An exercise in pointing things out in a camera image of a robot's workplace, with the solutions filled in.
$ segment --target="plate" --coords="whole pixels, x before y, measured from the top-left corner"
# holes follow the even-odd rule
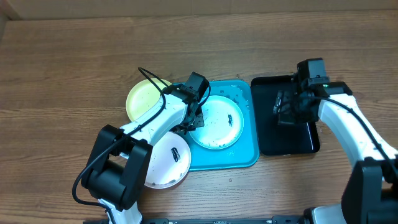
[[[152,81],[154,81],[161,90],[166,87],[156,78],[152,78]],[[171,85],[167,80],[163,80],[163,82]],[[159,98],[159,91],[149,80],[139,82],[130,90],[127,96],[126,111],[129,119],[135,121],[146,111],[151,109],[159,101]]]
[[[234,101],[213,95],[201,109],[204,127],[189,132],[196,143],[207,149],[224,149],[239,139],[243,131],[243,114]]]
[[[191,150],[178,134],[167,132],[150,157],[145,186],[165,189],[179,183],[191,166]]]

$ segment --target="yellow plate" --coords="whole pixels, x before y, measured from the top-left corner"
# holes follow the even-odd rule
[[[156,78],[152,78],[152,81],[154,81],[161,90],[166,87]],[[163,82],[171,85],[167,80],[163,80]],[[126,111],[130,120],[134,121],[142,116],[159,101],[159,98],[159,91],[149,80],[143,80],[135,85],[130,90],[126,100]]]

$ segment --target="wood grain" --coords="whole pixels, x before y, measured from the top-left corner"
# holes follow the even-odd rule
[[[104,218],[72,183],[145,67],[171,82],[285,75],[323,57],[381,136],[398,147],[398,11],[301,12],[8,22],[0,45],[0,222]],[[191,172],[173,190],[146,189],[145,217],[254,218],[338,203],[351,173],[330,130],[312,156],[261,156],[247,169]],[[80,197],[92,200],[79,187]]]

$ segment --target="tray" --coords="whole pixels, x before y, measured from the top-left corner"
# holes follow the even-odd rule
[[[259,150],[267,156],[305,154],[319,151],[314,123],[278,125],[272,109],[279,90],[292,90],[292,76],[259,77],[251,82]]]
[[[224,149],[207,149],[197,144],[189,134],[180,134],[191,149],[190,171],[249,167],[259,158],[256,122],[250,86],[242,80],[212,81],[211,96],[225,96],[241,109],[244,127],[239,139]]]

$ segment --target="black cable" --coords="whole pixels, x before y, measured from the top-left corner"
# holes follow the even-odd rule
[[[124,135],[123,137],[121,137],[120,139],[118,139],[115,143],[113,143],[112,145],[110,145],[110,147],[108,147],[107,149],[105,149],[105,151],[103,151],[99,156],[97,156],[90,164],[88,164],[81,172],[80,174],[77,176],[75,182],[73,183],[73,187],[72,187],[72,197],[73,199],[75,199],[75,201],[77,203],[83,204],[83,205],[92,205],[92,206],[98,206],[98,207],[102,207],[105,208],[105,212],[109,213],[109,217],[111,219],[111,223],[112,224],[116,224],[116,222],[114,221],[114,217],[112,214],[112,210],[105,204],[102,203],[98,203],[98,202],[88,202],[88,201],[84,201],[81,200],[77,197],[76,194],[76,188],[77,185],[79,184],[81,178],[83,177],[83,175],[91,169],[91,167],[95,164],[96,161],[98,161],[99,159],[101,159],[103,156],[108,155],[112,149],[114,147],[116,147],[117,145],[119,145],[121,142],[123,142],[126,138],[128,138],[129,136],[133,135],[134,133],[136,133],[137,131],[141,130],[143,127],[145,127],[147,124],[149,124],[152,120],[154,120],[166,107],[166,97],[164,96],[163,91],[159,88],[159,86],[156,85],[155,82],[153,82],[140,68],[138,68],[138,70],[156,87],[156,89],[160,92],[160,94],[162,95],[163,98],[163,103],[162,103],[162,107],[158,110],[158,112],[156,112],[156,114],[154,114],[152,117],[150,117],[147,121],[143,122],[141,125],[139,125],[136,129],[130,131],[129,133],[127,133],[126,135]]]
[[[366,125],[366,123],[362,120],[362,118],[355,113],[355,111],[352,108],[349,108],[348,106],[340,103],[339,101],[336,100],[332,100],[330,98],[326,98],[326,97],[320,97],[320,96],[309,96],[309,97],[300,97],[299,100],[304,100],[304,99],[309,99],[309,100],[325,100],[325,101],[329,101],[331,103],[334,103],[338,106],[340,106],[341,108],[345,109],[346,111],[350,112],[357,120],[358,122],[361,124],[362,128],[365,130],[366,134],[368,134],[369,138],[371,139],[371,141],[373,142],[374,146],[376,147],[376,149],[380,152],[380,154],[383,156],[383,158],[388,162],[388,164],[391,166],[391,169],[395,175],[396,178],[398,178],[398,172],[397,169],[394,165],[394,163],[390,160],[390,158],[388,157],[388,155],[386,154],[386,152],[384,152],[383,148],[381,147],[381,145],[377,142],[376,138],[373,136],[371,130],[368,128],[368,126]],[[279,105],[279,109],[278,111],[282,108],[282,106],[291,103],[292,100],[290,101],[286,101],[284,103],[282,103],[281,105]]]
[[[153,74],[152,72],[150,72],[150,71],[148,71],[148,70],[146,70],[146,69],[144,69],[144,68],[141,68],[141,67],[139,67],[138,68],[138,70],[143,70],[143,71],[145,71],[145,72],[147,72],[147,73],[149,73],[149,74],[151,74],[153,77],[155,77],[155,78],[157,78],[161,83],[163,83],[163,85],[165,85],[166,87],[169,87],[168,86],[168,84],[166,84],[165,82],[163,82],[163,80],[161,79],[161,78],[159,78],[157,75],[155,75],[155,74]]]
[[[210,91],[211,91],[211,86],[209,85],[209,94],[207,94],[205,100],[203,100],[202,102],[200,102],[200,103],[198,104],[198,106],[203,106],[203,105],[206,103],[207,99],[208,99],[209,96],[210,96]]]

